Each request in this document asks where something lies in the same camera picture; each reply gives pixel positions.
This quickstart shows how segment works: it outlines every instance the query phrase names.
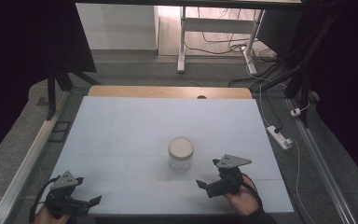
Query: black sleeve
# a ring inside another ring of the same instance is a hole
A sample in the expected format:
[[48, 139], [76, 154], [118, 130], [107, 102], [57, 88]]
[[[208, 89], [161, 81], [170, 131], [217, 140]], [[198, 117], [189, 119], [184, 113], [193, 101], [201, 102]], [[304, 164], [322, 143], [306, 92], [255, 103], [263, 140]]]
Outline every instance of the black sleeve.
[[277, 224], [275, 219], [264, 212], [263, 208], [255, 210], [251, 215], [243, 218], [244, 224]]

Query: gray carpet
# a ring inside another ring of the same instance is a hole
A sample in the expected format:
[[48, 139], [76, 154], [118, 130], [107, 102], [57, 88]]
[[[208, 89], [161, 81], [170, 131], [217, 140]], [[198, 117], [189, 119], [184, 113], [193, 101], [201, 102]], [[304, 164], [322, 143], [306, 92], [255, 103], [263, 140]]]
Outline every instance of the gray carpet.
[[[243, 59], [188, 58], [186, 59], [186, 72], [183, 75], [176, 73], [175, 58], [150, 56], [109, 58], [94, 55], [94, 59], [98, 75], [90, 75], [105, 85], [226, 87], [231, 79], [248, 77]], [[268, 67], [268, 64], [257, 65], [259, 71], [264, 71]], [[74, 81], [75, 87], [69, 94], [57, 126], [70, 127], [76, 117], [76, 111], [83, 96], [87, 95], [90, 88], [90, 84], [78, 77], [71, 76], [71, 79]], [[232, 87], [248, 88], [256, 81], [254, 78], [249, 78], [233, 84]], [[298, 131], [296, 121], [289, 114], [289, 109], [282, 96], [282, 90], [283, 86], [269, 90], [268, 99], [263, 94], [262, 104], [268, 123], [275, 126], [282, 123], [282, 134], [295, 139], [298, 143], [298, 148], [293, 147], [290, 150], [282, 151], [273, 139], [269, 139], [296, 211], [290, 214], [272, 215], [278, 223], [311, 223], [296, 196], [297, 153], [299, 151], [301, 170], [298, 193], [302, 203], [315, 223], [341, 223], [336, 207], [332, 203], [324, 182]], [[40, 82], [30, 89], [30, 100], [27, 106], [24, 107], [16, 124], [0, 146], [0, 198], [4, 195], [47, 115], [47, 104], [46, 102], [43, 104], [43, 97], [47, 97], [46, 81]], [[258, 92], [254, 93], [254, 98], [260, 104]], [[310, 129], [358, 220], [358, 168], [342, 145], [319, 119], [315, 111], [315, 104], [316, 102], [312, 101], [310, 105]], [[52, 133], [50, 135], [50, 141], [44, 146], [43, 152], [13, 211], [10, 213], [7, 223], [27, 223], [29, 208], [36, 193], [48, 181], [62, 150], [65, 137], [65, 133]], [[114, 219], [107, 222], [112, 223], [113, 221], [115, 223], [128, 223], [127, 219]], [[164, 222], [169, 223], [170, 221], [160, 217], [148, 219], [143, 223]]]

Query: person's left hand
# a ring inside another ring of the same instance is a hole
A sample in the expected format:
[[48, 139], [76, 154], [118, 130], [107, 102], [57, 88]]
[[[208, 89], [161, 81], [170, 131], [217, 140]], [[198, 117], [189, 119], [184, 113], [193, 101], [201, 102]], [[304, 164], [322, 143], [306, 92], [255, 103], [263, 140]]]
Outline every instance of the person's left hand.
[[43, 205], [34, 218], [34, 224], [65, 224], [69, 218], [70, 216], [64, 215], [59, 219], [56, 219], [46, 206]]

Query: white lid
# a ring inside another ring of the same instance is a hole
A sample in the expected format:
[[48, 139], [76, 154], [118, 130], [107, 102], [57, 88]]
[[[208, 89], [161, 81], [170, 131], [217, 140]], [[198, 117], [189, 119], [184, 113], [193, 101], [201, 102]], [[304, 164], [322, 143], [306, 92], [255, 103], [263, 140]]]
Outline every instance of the white lid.
[[174, 138], [169, 145], [170, 156], [178, 161], [186, 161], [193, 156], [194, 148], [191, 141], [183, 136]]

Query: white wall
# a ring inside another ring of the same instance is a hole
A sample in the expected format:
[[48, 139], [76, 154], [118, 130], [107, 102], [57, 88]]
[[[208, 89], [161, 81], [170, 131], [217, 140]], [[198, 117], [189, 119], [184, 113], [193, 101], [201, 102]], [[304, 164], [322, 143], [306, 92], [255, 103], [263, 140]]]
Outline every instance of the white wall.
[[157, 49], [158, 8], [76, 4], [90, 49]]

